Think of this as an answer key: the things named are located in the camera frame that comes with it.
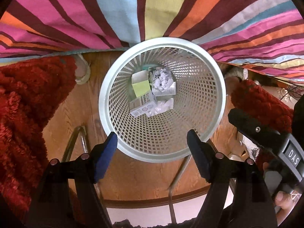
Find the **trash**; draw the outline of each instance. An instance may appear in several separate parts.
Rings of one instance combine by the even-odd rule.
[[[156,107],[156,99],[151,91],[132,100],[129,104],[130,114],[138,117]]]
[[[157,101],[157,104],[150,111],[146,112],[147,117],[155,116],[173,109],[174,99],[170,98],[168,101]]]
[[[155,71],[150,72],[150,85],[155,89],[164,92],[173,84],[173,78],[169,68],[156,68]]]
[[[175,95],[176,94],[176,82],[173,82],[173,84],[168,89],[165,89],[163,91],[152,87],[152,93],[155,95],[155,97]]]
[[[149,84],[149,72],[147,70],[143,70],[132,74],[132,87],[136,97],[140,97],[151,91]]]

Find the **crumpled tissue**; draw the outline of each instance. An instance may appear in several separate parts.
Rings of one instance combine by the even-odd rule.
[[[169,68],[156,68],[150,72],[150,85],[155,89],[164,92],[173,84],[173,78]]]
[[[147,117],[155,116],[157,114],[164,113],[168,110],[173,109],[174,99],[170,98],[168,101],[157,101],[156,106],[153,107],[150,111],[146,112]]]

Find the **wood grain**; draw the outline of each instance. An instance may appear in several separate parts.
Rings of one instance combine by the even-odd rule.
[[[60,105],[54,117],[44,130],[48,158],[61,159],[69,137],[78,125],[87,128],[90,147],[104,142],[106,135],[98,113],[98,95],[102,80],[109,67],[123,51],[107,51],[83,54],[91,64],[90,80],[84,85],[76,85],[67,99]],[[233,106],[227,100],[225,114],[212,137],[219,151],[228,155],[237,143],[236,129],[229,124],[227,114]],[[82,151],[77,140],[71,160]],[[154,164],[135,160],[116,150],[104,179],[100,181],[103,197],[114,201],[136,201],[165,198],[182,160]],[[208,186],[201,178],[195,162],[191,159],[185,173],[177,184],[174,195],[181,195]]]

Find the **screw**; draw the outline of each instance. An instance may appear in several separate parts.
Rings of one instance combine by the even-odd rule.
[[[215,157],[216,157],[217,159],[223,159],[223,158],[224,158],[224,155],[223,155],[222,153],[216,153],[216,154],[215,154]]]
[[[55,165],[55,164],[57,164],[58,163],[58,159],[52,159],[51,161],[50,161],[50,164],[51,165]]]
[[[88,159],[89,158],[89,154],[88,153],[84,153],[84,154],[81,154],[80,158],[81,159]]]
[[[254,164],[253,159],[247,159],[247,164],[253,165]]]

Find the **trash can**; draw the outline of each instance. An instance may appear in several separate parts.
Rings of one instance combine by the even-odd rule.
[[[147,64],[171,69],[176,79],[174,108],[135,118],[129,110],[131,76]],[[215,60],[192,42],[163,37],[131,47],[114,62],[101,86],[99,115],[106,134],[118,135],[119,150],[141,161],[162,163],[190,154],[190,129],[207,141],[222,118],[225,101],[224,78]]]

